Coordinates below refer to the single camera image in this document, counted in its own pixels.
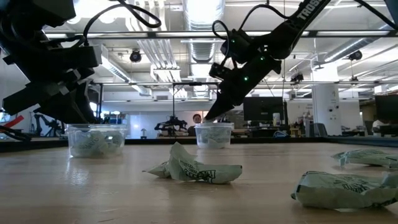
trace crumpled wrapper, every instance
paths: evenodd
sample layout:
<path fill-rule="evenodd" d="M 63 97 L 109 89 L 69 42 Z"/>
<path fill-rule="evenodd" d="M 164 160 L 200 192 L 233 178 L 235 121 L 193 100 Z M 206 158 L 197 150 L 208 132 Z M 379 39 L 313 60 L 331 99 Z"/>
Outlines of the crumpled wrapper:
<path fill-rule="evenodd" d="M 225 184 L 242 174 L 241 165 L 208 165 L 197 162 L 195 158 L 176 142 L 170 150 L 169 161 L 143 172 L 182 181 L 204 180 L 211 184 Z"/>
<path fill-rule="evenodd" d="M 308 171 L 291 197 L 308 207 L 383 207 L 398 200 L 398 172 L 383 177 Z"/>
<path fill-rule="evenodd" d="M 388 154 L 377 149 L 359 149 L 341 152 L 333 155 L 332 158 L 336 159 L 340 163 L 340 166 L 352 163 L 398 168 L 397 154 Z"/>

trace table surface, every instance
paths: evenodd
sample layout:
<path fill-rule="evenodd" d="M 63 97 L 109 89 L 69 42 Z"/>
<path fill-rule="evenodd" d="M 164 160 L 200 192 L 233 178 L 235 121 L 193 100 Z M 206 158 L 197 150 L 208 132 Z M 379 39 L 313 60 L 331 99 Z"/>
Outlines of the table surface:
<path fill-rule="evenodd" d="M 380 176 L 386 169 L 330 155 L 374 148 L 343 144 L 248 144 L 197 149 L 207 164 L 241 164 L 226 185 L 160 179 L 141 172 L 169 158 L 170 146 L 126 146 L 114 159 L 74 159 L 67 148 L 0 154 L 1 223 L 397 223 L 398 203 L 382 209 L 305 208 L 290 198 L 308 170 Z M 382 148 L 387 152 L 393 149 Z"/>

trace black monitor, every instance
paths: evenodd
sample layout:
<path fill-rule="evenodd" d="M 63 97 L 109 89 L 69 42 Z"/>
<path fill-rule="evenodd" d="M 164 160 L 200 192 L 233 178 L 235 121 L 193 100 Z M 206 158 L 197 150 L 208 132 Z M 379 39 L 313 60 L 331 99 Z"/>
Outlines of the black monitor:
<path fill-rule="evenodd" d="M 274 113 L 280 114 L 280 120 L 284 119 L 282 97 L 246 97 L 243 100 L 245 121 L 272 121 Z"/>
<path fill-rule="evenodd" d="M 398 120 L 398 95 L 376 96 L 375 100 L 378 119 Z"/>

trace metal frame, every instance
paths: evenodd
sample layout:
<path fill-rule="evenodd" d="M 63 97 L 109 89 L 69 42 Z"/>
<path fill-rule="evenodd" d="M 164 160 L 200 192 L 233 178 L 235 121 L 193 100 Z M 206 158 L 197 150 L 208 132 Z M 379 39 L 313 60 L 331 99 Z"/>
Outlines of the metal frame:
<path fill-rule="evenodd" d="M 269 34 L 271 30 L 246 31 L 251 37 Z M 218 32 L 226 37 L 226 32 Z M 60 36 L 82 35 L 79 32 L 52 32 L 48 30 L 49 39 Z M 396 30 L 307 30 L 301 38 L 368 38 L 368 37 L 398 37 Z M 150 32 L 91 32 L 89 40 L 144 40 L 144 39 L 212 39 L 216 38 L 212 31 L 150 31 Z"/>
<path fill-rule="evenodd" d="M 172 86 L 172 85 L 189 85 L 192 82 L 170 82 L 170 83 L 157 83 L 157 82 L 136 82 L 136 83 L 94 83 L 95 85 L 103 84 L 104 86 L 126 86 L 126 85 L 137 85 L 137 86 L 151 86 L 151 85 L 163 85 L 163 86 Z M 211 84 L 202 83 L 204 85 L 219 85 L 221 82 L 210 82 Z M 346 85 L 353 85 L 353 84 L 398 84 L 398 80 L 389 80 L 389 81 L 331 81 L 331 82 L 324 82 L 324 81 L 302 81 L 302 82 L 260 82 L 258 85 L 267 86 L 267 85 L 328 85 L 328 84 L 346 84 Z"/>

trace clear plastic cup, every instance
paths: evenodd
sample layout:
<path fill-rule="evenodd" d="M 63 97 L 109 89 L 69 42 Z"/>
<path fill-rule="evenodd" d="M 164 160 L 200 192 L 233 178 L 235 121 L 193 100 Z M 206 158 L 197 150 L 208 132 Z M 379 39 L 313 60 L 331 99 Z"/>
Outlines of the clear plastic cup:
<path fill-rule="evenodd" d="M 73 157 L 113 157 L 122 153 L 125 124 L 68 124 L 68 145 Z"/>
<path fill-rule="evenodd" d="M 195 125 L 197 144 L 202 149 L 222 149 L 231 144 L 233 123 L 202 123 Z"/>

